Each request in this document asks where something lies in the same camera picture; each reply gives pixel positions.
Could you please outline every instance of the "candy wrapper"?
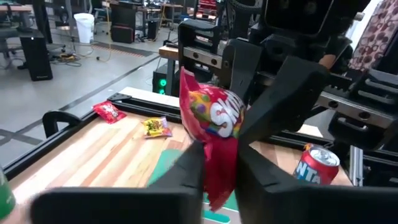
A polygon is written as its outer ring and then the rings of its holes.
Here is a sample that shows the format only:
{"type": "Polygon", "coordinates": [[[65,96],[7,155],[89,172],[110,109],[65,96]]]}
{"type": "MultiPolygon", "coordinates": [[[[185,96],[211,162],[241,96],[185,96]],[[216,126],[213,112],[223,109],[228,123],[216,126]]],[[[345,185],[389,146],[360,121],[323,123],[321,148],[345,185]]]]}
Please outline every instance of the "candy wrapper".
{"type": "Polygon", "coordinates": [[[145,126],[145,138],[172,136],[172,131],[167,124],[166,117],[149,118],[142,123],[145,126]]]}
{"type": "Polygon", "coordinates": [[[113,124],[120,119],[126,117],[126,114],[119,111],[112,105],[111,102],[105,101],[98,103],[93,107],[94,111],[98,113],[108,124],[113,124]]]}
{"type": "Polygon", "coordinates": [[[192,72],[180,72],[182,123],[205,143],[205,192],[212,211],[221,208],[236,185],[238,134],[245,106],[233,92],[198,84],[192,72]]]}

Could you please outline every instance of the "red snack packet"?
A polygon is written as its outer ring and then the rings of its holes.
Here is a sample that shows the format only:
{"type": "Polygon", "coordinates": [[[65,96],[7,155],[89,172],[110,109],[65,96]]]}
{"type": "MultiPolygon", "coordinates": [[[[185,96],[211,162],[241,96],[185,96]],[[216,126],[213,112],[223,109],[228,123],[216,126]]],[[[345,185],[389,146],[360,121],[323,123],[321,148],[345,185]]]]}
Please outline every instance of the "red snack packet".
{"type": "Polygon", "coordinates": [[[98,113],[108,124],[113,124],[126,117],[126,114],[119,111],[111,102],[105,101],[98,103],[93,107],[95,113],[98,113]]]}
{"type": "Polygon", "coordinates": [[[189,134],[205,143],[205,192],[212,211],[221,208],[236,185],[238,134],[245,106],[229,90],[198,84],[181,68],[180,108],[189,134]]]}

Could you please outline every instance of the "wooden tabletop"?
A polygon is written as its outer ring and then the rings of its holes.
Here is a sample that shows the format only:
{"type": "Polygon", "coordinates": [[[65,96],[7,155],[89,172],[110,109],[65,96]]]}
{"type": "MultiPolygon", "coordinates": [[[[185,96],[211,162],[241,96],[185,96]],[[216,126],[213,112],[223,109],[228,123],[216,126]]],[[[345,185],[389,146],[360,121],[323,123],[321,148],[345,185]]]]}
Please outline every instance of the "wooden tabletop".
{"type": "MultiPolygon", "coordinates": [[[[202,18],[203,18],[203,14],[198,12],[198,13],[197,13],[197,18],[202,19],[202,18]]],[[[209,19],[216,19],[216,17],[215,17],[215,16],[212,16],[212,15],[208,15],[208,18],[209,18],[209,19]]]]}
{"type": "Polygon", "coordinates": [[[163,46],[159,48],[159,55],[162,58],[178,60],[178,49],[174,47],[163,46]]]}
{"type": "MultiPolygon", "coordinates": [[[[127,87],[120,93],[165,105],[179,104],[176,97],[135,88],[127,87]]],[[[106,124],[97,118],[12,179],[10,185],[18,207],[5,223],[27,223],[29,201],[53,187],[145,187],[162,151],[183,151],[191,143],[183,126],[170,122],[172,137],[145,139],[141,123],[145,119],[145,116],[127,113],[127,117],[117,123],[106,124]]],[[[303,125],[299,132],[321,136],[314,126],[303,125]]],[[[251,146],[290,174],[301,155],[300,151],[263,142],[254,142],[251,146]]],[[[333,184],[351,185],[342,169],[333,184]]]]}
{"type": "Polygon", "coordinates": [[[165,6],[165,7],[177,7],[177,8],[182,8],[182,7],[183,7],[182,5],[178,5],[178,4],[169,4],[169,3],[161,4],[161,6],[165,6]]]}
{"type": "Polygon", "coordinates": [[[137,9],[139,12],[160,12],[160,9],[151,9],[148,7],[138,7],[137,9]]]}
{"type": "MultiPolygon", "coordinates": [[[[7,6],[0,6],[0,11],[7,11],[7,6]]],[[[11,6],[13,12],[30,12],[32,11],[31,6],[11,6]]]]}

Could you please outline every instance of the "desk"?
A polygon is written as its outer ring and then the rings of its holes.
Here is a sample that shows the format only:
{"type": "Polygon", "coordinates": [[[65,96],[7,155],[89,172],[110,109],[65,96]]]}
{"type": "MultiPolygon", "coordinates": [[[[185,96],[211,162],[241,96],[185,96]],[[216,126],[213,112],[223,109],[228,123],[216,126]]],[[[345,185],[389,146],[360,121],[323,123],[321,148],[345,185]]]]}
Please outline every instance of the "desk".
{"type": "Polygon", "coordinates": [[[152,13],[160,13],[160,9],[152,9],[148,7],[138,7],[137,8],[138,12],[142,12],[142,35],[144,37],[147,36],[147,19],[148,19],[148,14],[152,13]]]}
{"type": "MultiPolygon", "coordinates": [[[[111,1],[111,4],[118,4],[117,1],[111,1]]],[[[103,7],[108,7],[109,8],[109,2],[102,2],[102,6],[103,7]]],[[[153,9],[153,8],[149,8],[149,7],[142,7],[142,6],[136,6],[137,7],[137,12],[141,12],[142,13],[142,36],[146,37],[147,36],[147,17],[148,14],[152,14],[154,12],[159,13],[161,10],[160,9],[153,9]]]]}
{"type": "Polygon", "coordinates": [[[171,22],[171,26],[170,26],[170,27],[171,27],[171,29],[174,29],[174,28],[175,28],[175,26],[174,26],[175,16],[181,15],[181,12],[179,12],[178,14],[176,14],[175,9],[182,9],[183,6],[178,5],[178,4],[162,4],[162,7],[170,7],[170,8],[172,9],[172,16],[171,16],[171,19],[164,18],[163,20],[164,20],[164,21],[169,21],[169,22],[171,22]]]}
{"type": "MultiPolygon", "coordinates": [[[[167,59],[167,83],[173,83],[174,72],[175,72],[175,61],[178,60],[178,49],[173,47],[163,46],[159,49],[159,55],[162,58],[167,59]]],[[[165,94],[168,96],[172,95],[172,85],[166,85],[165,94]]]]}
{"type": "MultiPolygon", "coordinates": [[[[178,107],[178,98],[127,87],[120,91],[142,100],[178,107]]],[[[28,201],[35,194],[53,187],[145,187],[148,178],[165,149],[183,151],[191,143],[183,126],[169,123],[171,138],[144,139],[141,121],[145,116],[127,113],[115,124],[95,118],[66,141],[52,149],[10,181],[19,207],[6,224],[19,224],[28,201]]],[[[321,136],[318,128],[303,125],[300,133],[321,136]]],[[[300,158],[300,151],[254,142],[251,146],[281,169],[292,173],[300,158]]],[[[351,185],[340,171],[333,183],[351,185]]]]}
{"type": "MultiPolygon", "coordinates": [[[[12,12],[18,12],[21,18],[23,27],[30,27],[29,14],[32,12],[32,7],[30,6],[10,6],[12,12]]],[[[0,6],[0,12],[6,13],[8,10],[7,6],[0,6]]],[[[22,47],[12,47],[9,48],[7,45],[7,38],[9,37],[18,37],[18,32],[15,28],[2,28],[0,29],[2,32],[0,39],[0,51],[3,53],[4,58],[9,58],[9,52],[20,50],[22,47]]]]}

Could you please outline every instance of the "office chair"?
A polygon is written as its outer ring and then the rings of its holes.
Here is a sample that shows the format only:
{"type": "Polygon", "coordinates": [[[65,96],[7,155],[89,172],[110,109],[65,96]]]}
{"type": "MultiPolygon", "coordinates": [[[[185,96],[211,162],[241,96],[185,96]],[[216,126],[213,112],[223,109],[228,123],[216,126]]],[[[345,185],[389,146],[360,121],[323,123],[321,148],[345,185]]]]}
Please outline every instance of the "office chair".
{"type": "Polygon", "coordinates": [[[92,14],[94,11],[94,34],[97,34],[96,24],[105,21],[106,19],[106,9],[102,5],[102,0],[90,0],[90,9],[88,13],[92,14]]]}
{"type": "Polygon", "coordinates": [[[18,22],[19,25],[21,24],[20,20],[15,19],[12,15],[10,4],[13,3],[2,3],[3,6],[7,6],[7,12],[0,14],[0,52],[3,53],[4,58],[10,57],[9,52],[15,54],[15,50],[21,49],[21,47],[9,49],[7,45],[8,38],[19,36],[17,29],[13,27],[13,23],[18,22]]]}

